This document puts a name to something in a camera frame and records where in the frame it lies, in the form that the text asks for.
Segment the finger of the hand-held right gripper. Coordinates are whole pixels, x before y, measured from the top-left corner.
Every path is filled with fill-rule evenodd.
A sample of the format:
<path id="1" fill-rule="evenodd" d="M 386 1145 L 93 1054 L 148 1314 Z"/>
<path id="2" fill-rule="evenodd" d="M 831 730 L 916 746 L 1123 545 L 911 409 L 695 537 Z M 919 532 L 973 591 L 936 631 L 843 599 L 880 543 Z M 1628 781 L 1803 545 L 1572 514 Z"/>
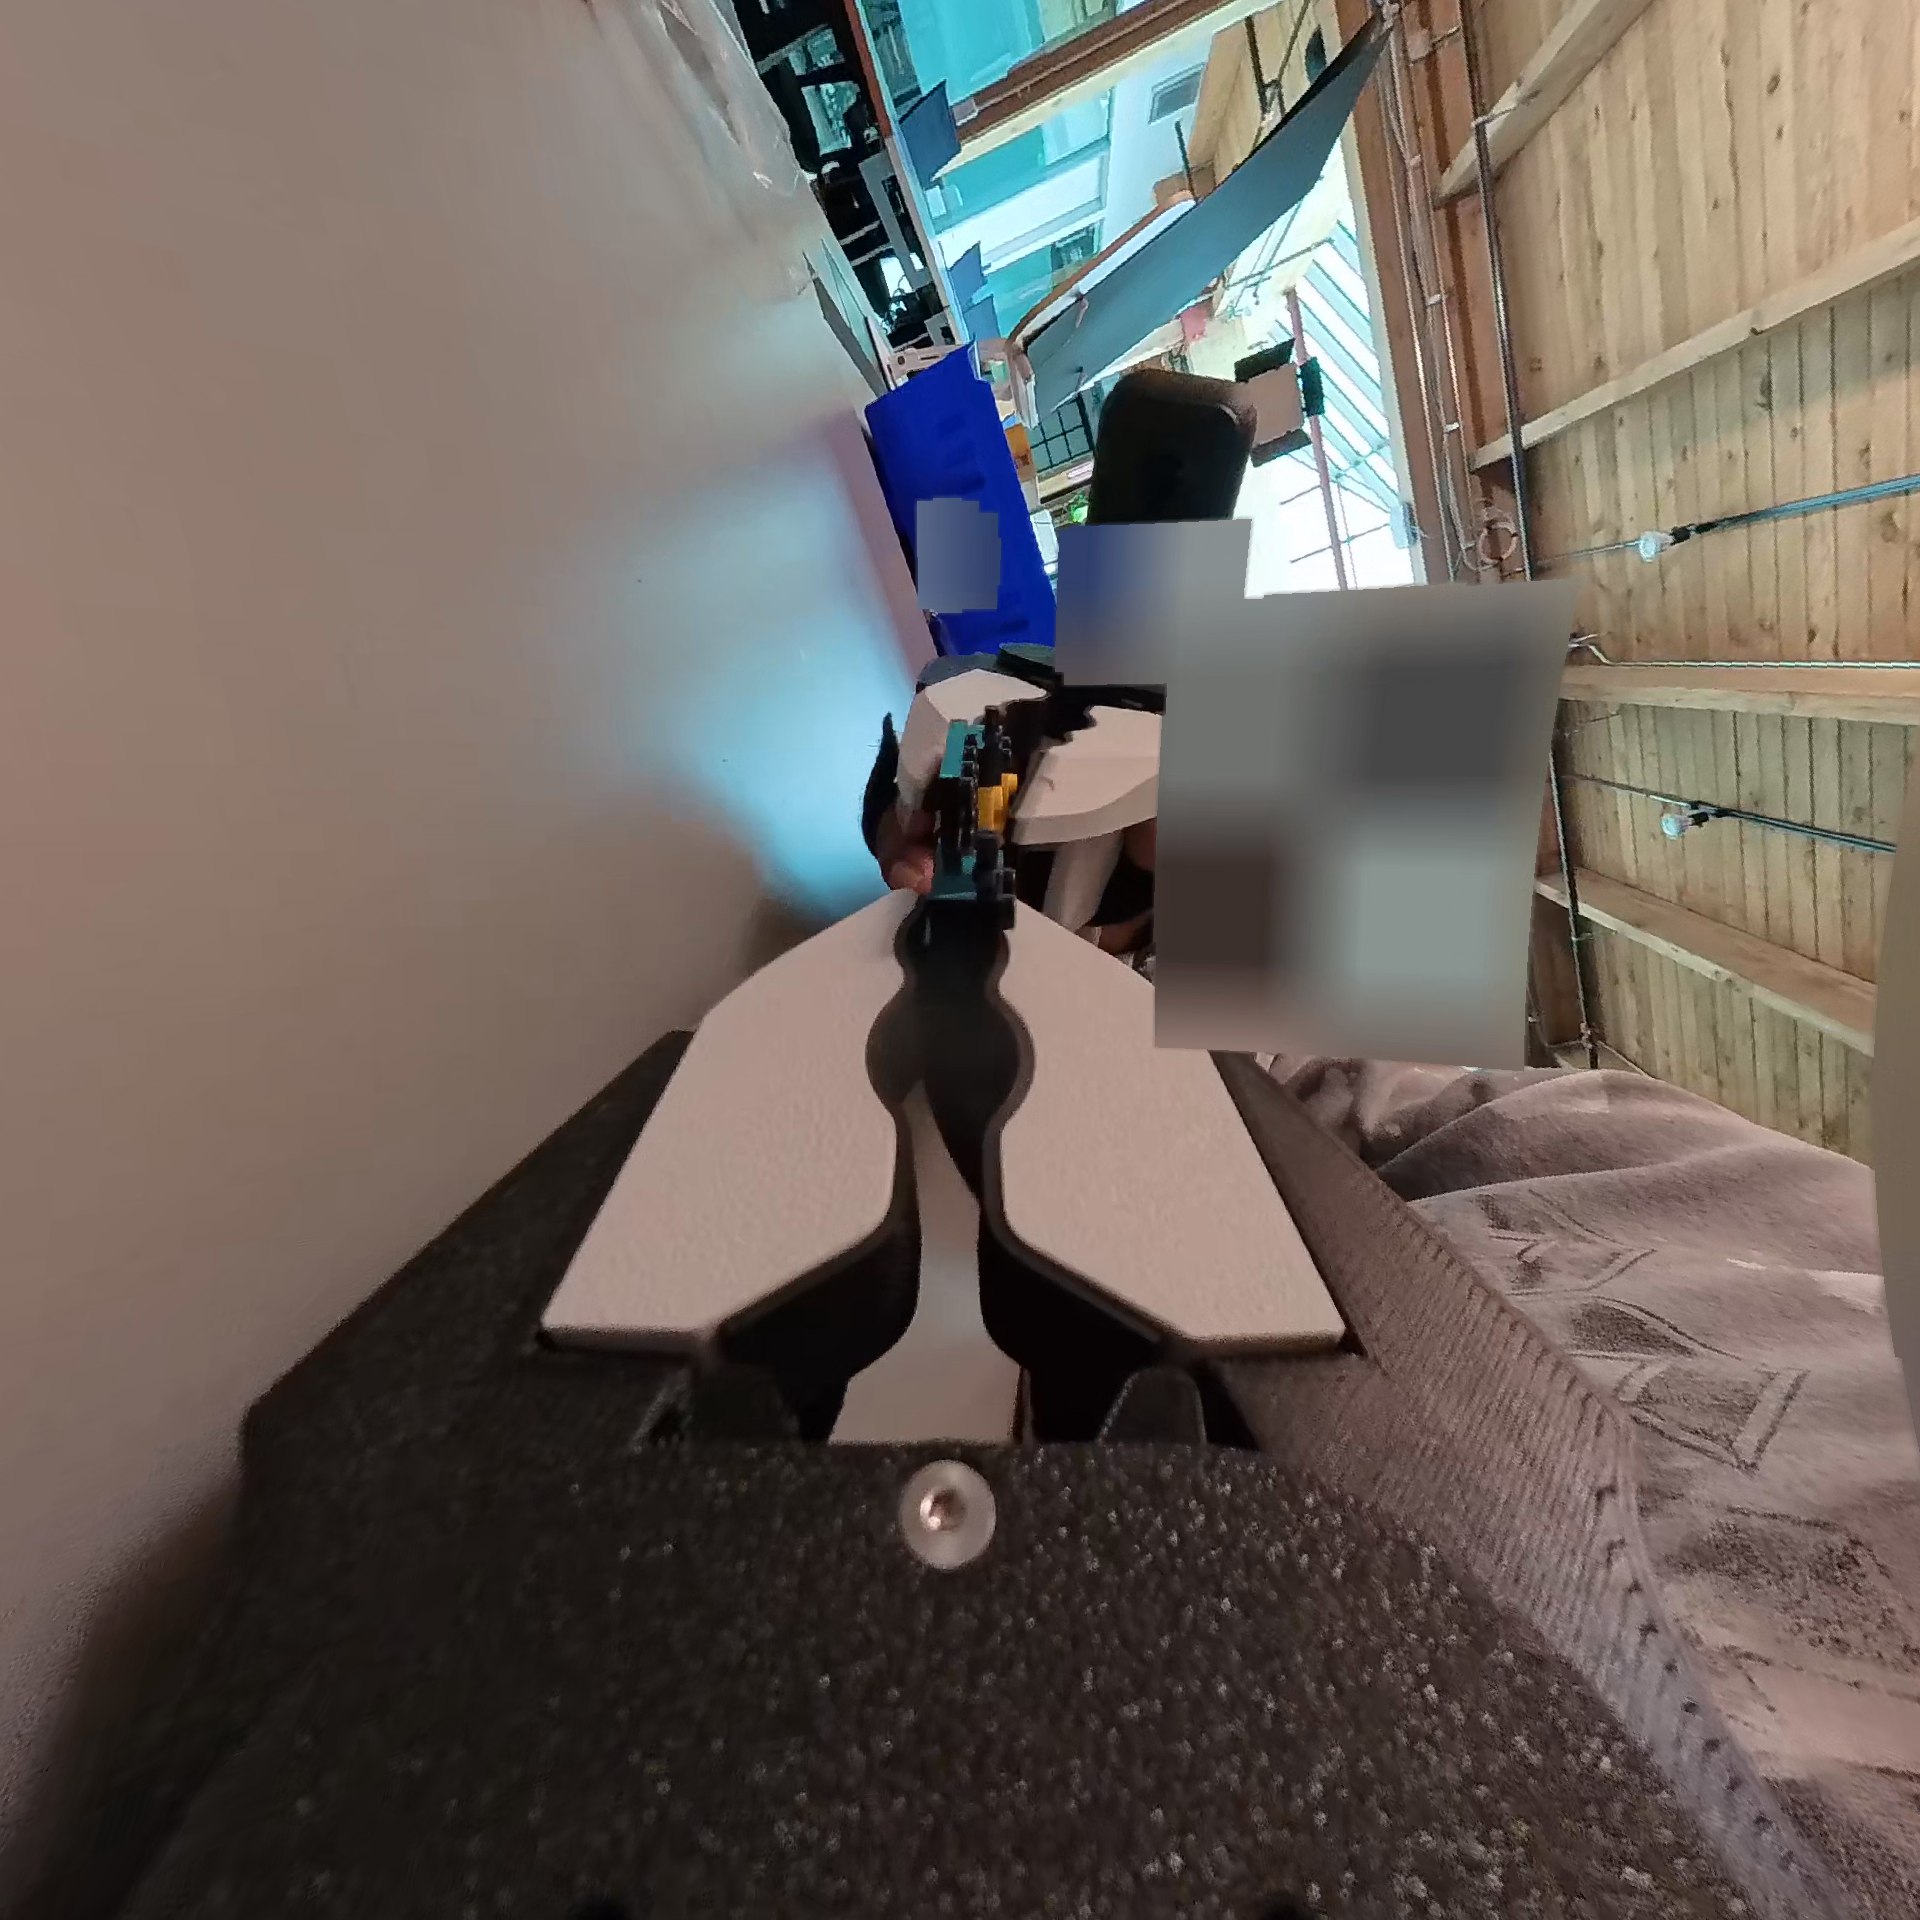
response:
<path id="1" fill-rule="evenodd" d="M 1015 844 L 1071 846 L 1157 818 L 1160 729 L 1157 711 L 1093 711 L 1043 744 L 1015 793 Z"/>
<path id="2" fill-rule="evenodd" d="M 968 726 L 988 708 L 1006 708 L 1044 694 L 1043 684 L 990 668 L 972 668 L 919 687 L 899 737 L 899 794 L 922 798 L 941 775 L 948 726 Z"/>

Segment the person's grey sweatshirt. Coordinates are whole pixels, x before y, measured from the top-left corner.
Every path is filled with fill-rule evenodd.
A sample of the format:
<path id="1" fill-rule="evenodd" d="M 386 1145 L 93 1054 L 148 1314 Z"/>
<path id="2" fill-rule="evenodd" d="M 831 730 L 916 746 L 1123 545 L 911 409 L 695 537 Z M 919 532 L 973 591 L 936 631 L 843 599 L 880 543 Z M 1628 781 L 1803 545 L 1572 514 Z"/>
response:
<path id="1" fill-rule="evenodd" d="M 1642 1072 L 1271 1073 L 1636 1426 L 1723 1717 L 1864 1914 L 1918 1914 L 1918 1482 L 1872 1173 Z"/>

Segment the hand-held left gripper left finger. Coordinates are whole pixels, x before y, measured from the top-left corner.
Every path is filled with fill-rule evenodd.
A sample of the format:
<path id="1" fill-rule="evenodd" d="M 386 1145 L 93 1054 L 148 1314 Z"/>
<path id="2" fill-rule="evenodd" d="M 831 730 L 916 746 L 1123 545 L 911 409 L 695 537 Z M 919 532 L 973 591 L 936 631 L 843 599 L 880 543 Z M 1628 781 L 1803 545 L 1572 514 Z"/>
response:
<path id="1" fill-rule="evenodd" d="M 550 1342 L 710 1353 L 877 1239 L 911 1166 L 900 940 L 916 908 L 859 908 L 704 1014 L 542 1312 Z"/>

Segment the person's right hand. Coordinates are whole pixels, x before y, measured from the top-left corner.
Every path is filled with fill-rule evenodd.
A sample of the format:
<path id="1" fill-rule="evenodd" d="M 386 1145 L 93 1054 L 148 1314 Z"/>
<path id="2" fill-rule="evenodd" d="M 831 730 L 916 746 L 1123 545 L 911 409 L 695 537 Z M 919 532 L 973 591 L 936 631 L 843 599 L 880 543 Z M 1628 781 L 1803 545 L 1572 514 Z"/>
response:
<path id="1" fill-rule="evenodd" d="M 925 890 L 925 858 L 915 813 L 900 813 L 899 730 L 892 712 L 880 718 L 880 742 L 859 801 L 859 833 L 892 890 Z"/>

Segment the black lego chassis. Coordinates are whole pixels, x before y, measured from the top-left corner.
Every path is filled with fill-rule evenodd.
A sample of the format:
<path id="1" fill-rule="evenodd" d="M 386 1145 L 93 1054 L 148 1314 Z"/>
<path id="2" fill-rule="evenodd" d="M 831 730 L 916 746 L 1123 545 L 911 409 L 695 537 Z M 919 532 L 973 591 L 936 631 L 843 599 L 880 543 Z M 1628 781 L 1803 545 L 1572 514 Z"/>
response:
<path id="1" fill-rule="evenodd" d="M 932 869 L 911 942 L 916 983 L 925 993 L 979 993 L 1002 956 L 1002 936 L 1016 914 L 1013 810 L 1007 833 L 973 830 L 973 780 L 1015 773 L 1024 756 L 1010 705 L 988 708 L 979 721 L 948 726 L 941 775 L 927 784 Z"/>

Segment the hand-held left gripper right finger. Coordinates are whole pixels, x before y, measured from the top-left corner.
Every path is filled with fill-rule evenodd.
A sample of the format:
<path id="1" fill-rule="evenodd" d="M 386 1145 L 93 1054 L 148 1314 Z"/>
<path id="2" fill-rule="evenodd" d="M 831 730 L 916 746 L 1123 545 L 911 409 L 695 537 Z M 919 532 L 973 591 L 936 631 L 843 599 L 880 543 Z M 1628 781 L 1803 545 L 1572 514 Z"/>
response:
<path id="1" fill-rule="evenodd" d="M 1198 1357 L 1335 1348 L 1346 1321 L 1279 1189 L 1211 1057 L 1157 1045 L 1150 983 L 1019 905 L 996 993 L 1015 1247 Z"/>

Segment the blue plastic bin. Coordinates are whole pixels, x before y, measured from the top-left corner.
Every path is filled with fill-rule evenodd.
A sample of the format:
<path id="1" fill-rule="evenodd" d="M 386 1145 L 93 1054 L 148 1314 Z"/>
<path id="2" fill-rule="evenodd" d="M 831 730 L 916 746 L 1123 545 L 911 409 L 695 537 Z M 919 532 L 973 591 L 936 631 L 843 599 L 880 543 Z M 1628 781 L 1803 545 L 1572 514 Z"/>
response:
<path id="1" fill-rule="evenodd" d="M 868 410 L 880 489 L 904 543 L 919 608 L 948 656 L 1054 642 L 1054 588 L 1002 409 L 975 349 L 959 345 Z"/>

